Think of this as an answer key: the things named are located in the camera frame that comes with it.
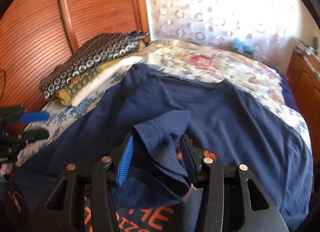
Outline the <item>person left hand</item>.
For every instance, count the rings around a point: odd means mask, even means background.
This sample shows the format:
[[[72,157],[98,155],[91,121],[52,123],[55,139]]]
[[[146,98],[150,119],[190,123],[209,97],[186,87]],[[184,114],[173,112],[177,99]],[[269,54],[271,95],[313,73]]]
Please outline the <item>person left hand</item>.
[[[14,163],[1,164],[1,170],[0,170],[1,176],[5,177],[7,175],[10,175],[13,167],[14,167]]]

